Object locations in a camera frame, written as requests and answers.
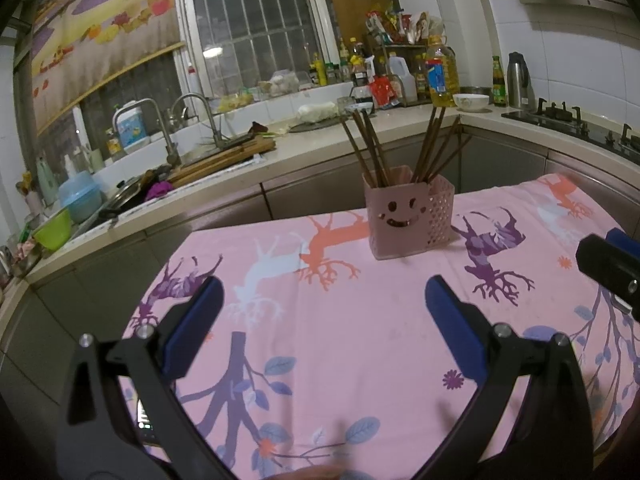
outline blue gripper pad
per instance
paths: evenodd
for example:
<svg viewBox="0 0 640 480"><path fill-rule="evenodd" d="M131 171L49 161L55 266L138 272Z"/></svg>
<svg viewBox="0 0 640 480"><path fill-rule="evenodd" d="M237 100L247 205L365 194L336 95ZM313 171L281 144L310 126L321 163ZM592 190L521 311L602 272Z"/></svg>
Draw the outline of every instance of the blue gripper pad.
<svg viewBox="0 0 640 480"><path fill-rule="evenodd" d="M614 227L607 233L605 240L640 260L640 242L636 242L633 238L630 238L624 231Z"/></svg>
<svg viewBox="0 0 640 480"><path fill-rule="evenodd" d="M486 339L491 325L474 305L462 303L441 276L433 276L424 289L427 309L436 322L460 372L484 384L487 377Z"/></svg>
<svg viewBox="0 0 640 480"><path fill-rule="evenodd" d="M222 282L212 276L187 304L180 305L186 312L164 343L162 354L162 374L167 380L180 379L187 374L224 303Z"/></svg>

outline pink plastic basket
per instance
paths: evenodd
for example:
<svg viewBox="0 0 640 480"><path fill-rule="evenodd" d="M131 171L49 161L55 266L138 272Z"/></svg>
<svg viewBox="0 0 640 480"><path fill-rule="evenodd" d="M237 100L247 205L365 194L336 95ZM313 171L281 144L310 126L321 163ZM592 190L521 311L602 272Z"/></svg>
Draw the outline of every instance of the pink plastic basket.
<svg viewBox="0 0 640 480"><path fill-rule="evenodd" d="M441 175L432 182L412 183L407 166L392 168L395 186L369 187L369 245L377 260L423 253L451 240L453 184Z"/></svg>

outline green bowl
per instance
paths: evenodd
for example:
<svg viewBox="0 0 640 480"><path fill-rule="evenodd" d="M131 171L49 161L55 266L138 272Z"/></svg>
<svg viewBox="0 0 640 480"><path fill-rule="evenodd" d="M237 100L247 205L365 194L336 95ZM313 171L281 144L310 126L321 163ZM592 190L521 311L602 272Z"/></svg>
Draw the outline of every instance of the green bowl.
<svg viewBox="0 0 640 480"><path fill-rule="evenodd" d="M52 253L71 238L71 215L64 208L33 232L33 237Z"/></svg>

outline wooden chopstick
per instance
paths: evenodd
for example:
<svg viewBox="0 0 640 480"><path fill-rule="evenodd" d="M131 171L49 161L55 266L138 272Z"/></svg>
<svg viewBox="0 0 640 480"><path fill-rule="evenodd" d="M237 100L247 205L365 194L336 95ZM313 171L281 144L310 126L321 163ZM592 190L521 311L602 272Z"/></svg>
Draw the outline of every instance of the wooden chopstick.
<svg viewBox="0 0 640 480"><path fill-rule="evenodd" d="M462 148L464 148L464 147L466 146L466 144L467 144L470 140L471 140L471 136L468 136L468 137L464 140L464 142L463 142L462 144L460 144L460 146L459 146L459 147L457 147L457 148L456 148L456 150L455 150L453 153L451 153L451 155L449 155L441 165L439 165L439 167L438 167L438 168L433 172L433 174L431 174L431 175L430 175L429 179L426 181L426 182L427 182L427 184L428 184L428 183L430 183L430 182L434 179L434 177L436 177L438 174L440 174L440 172L441 172L442 170L444 170L444 168L446 167L446 165L447 165L447 164L449 164L449 163L453 160L453 157L455 157L459 152L461 152L461 151L462 151Z"/></svg>
<svg viewBox="0 0 640 480"><path fill-rule="evenodd" d="M342 123L342 127L344 128L344 131L347 133L347 137L349 137L349 142L351 143L351 147L353 148L353 151L356 154L356 158L360 163L360 166L362 168L362 174L364 175L364 180L367 181L367 184L369 184L369 187L376 187L375 184L373 183L373 177L371 176L371 172L369 171L369 168L367 167L367 164L364 161L364 158L360 153L360 150L358 149L358 145L356 144L356 141L353 139L353 136L349 131L349 127L347 126L346 121L344 119L340 119L340 122Z"/></svg>
<svg viewBox="0 0 640 480"><path fill-rule="evenodd" d="M433 151L433 147L436 145L436 140L438 139L438 135L440 134L440 126L442 126L442 119L446 110L447 109L445 107L442 107L438 119L435 121L435 123L433 123L433 128L431 129L431 137L429 138L429 145L427 146L427 150L420 165L420 171L418 172L416 182L421 182L424 180L429 159L431 158L431 152Z"/></svg>
<svg viewBox="0 0 640 480"><path fill-rule="evenodd" d="M369 133L369 137L373 139L373 144L378 150L378 155L380 156L380 162L382 162L382 170L385 176L386 185L392 186L393 176L391 174L391 170L389 169L389 165L386 163L385 152L382 150L382 145L380 145L380 140L378 139L378 135L376 134L376 131L373 129L373 124L371 124L371 119L369 119L369 116L367 115L366 112L363 112L363 117L364 117L364 124L367 127L367 130Z"/></svg>
<svg viewBox="0 0 640 480"><path fill-rule="evenodd" d="M429 179L429 175L431 174L431 171L433 171L433 168L435 168L436 164L440 160L440 157L442 156L442 153L444 152L445 148L447 147L447 145L449 143L449 140L451 139L452 134L458 129L459 125L460 125L460 116L456 117L456 120L453 121L453 124L451 125L449 131L447 132L447 136L445 137L444 141L442 142L442 145L440 146L440 149L436 152L435 156L433 157L433 160L431 161L431 164L429 165L429 169L424 173L424 177L422 178L423 180L428 180Z"/></svg>
<svg viewBox="0 0 640 480"><path fill-rule="evenodd" d="M418 170L420 170L420 163L422 161L422 159L424 158L424 153L427 150L427 143L428 143L428 138L429 138L429 134L431 132L431 128L433 127L433 120L436 118L436 110L437 107L433 107L433 110L431 110L431 117L429 118L429 125L427 126L427 131L424 133L424 138L422 139L422 146L420 147L420 154L418 155L418 160L415 163L415 168L414 168L414 176L411 179L411 182L417 182L417 175L418 175Z"/></svg>
<svg viewBox="0 0 640 480"><path fill-rule="evenodd" d="M360 131L360 135L362 136L362 139L364 140L364 143L367 145L367 149L369 150L369 155L371 156L371 161L373 162L374 173L376 175L376 187L384 187L385 186L384 176L382 175L382 168L380 168L378 156L376 155L376 148L373 145L373 140L369 138L367 129L362 123L362 118L360 117L360 113L357 111L354 111L351 116L353 117L353 120L355 121L356 126Z"/></svg>

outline smiley face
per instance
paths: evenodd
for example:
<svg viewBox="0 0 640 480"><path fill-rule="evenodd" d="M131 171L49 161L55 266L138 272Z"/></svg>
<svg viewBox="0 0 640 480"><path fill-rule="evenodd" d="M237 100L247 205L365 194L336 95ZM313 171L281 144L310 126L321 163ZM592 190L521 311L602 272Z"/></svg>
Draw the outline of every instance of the smiley face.
<svg viewBox="0 0 640 480"><path fill-rule="evenodd" d="M415 198L412 198L409 200L409 209L411 211L415 210ZM389 204L387 204L386 206L389 209L390 213L394 213L396 210L398 210L398 204L396 202L389 202ZM425 211L427 211L426 207L421 207L420 208L420 213L424 213ZM378 218L380 218L381 220L384 220L386 218L386 213L380 213L378 215ZM409 217L409 219L407 220L396 220L395 218L386 218L386 224L390 225L391 227L409 227L410 225L415 224L418 221L418 218L420 218L420 215L418 215L418 213L416 212L415 215Z"/></svg>

